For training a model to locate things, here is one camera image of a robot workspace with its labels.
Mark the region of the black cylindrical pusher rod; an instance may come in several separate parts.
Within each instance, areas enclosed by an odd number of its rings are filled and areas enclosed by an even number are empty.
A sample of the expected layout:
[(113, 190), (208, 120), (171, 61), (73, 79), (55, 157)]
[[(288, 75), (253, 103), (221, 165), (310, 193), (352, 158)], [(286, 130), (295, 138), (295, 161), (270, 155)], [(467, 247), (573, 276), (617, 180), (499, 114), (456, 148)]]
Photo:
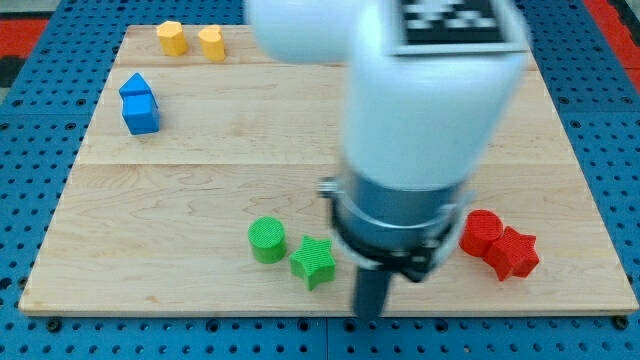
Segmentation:
[(391, 280), (389, 271), (359, 268), (353, 295), (353, 311), (363, 319), (381, 315)]

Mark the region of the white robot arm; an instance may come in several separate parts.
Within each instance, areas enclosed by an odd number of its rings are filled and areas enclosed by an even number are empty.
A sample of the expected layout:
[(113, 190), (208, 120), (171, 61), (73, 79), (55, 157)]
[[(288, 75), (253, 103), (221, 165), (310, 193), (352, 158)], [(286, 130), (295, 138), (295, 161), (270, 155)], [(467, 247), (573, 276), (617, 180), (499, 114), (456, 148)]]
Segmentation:
[(247, 0), (244, 13), (271, 58), (347, 67), (340, 168), (318, 191), (358, 267), (354, 313), (377, 317), (393, 275), (424, 280), (458, 241), (527, 23), (510, 0)]

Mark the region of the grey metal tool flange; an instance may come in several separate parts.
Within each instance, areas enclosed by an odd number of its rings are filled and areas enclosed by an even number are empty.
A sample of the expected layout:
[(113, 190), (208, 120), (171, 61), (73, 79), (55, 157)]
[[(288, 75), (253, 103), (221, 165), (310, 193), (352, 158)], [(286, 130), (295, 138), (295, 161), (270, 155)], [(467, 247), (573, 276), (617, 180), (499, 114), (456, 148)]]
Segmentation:
[(364, 270), (423, 281), (457, 247), (474, 197), (461, 183), (434, 190), (393, 188), (343, 165), (319, 180), (332, 236)]

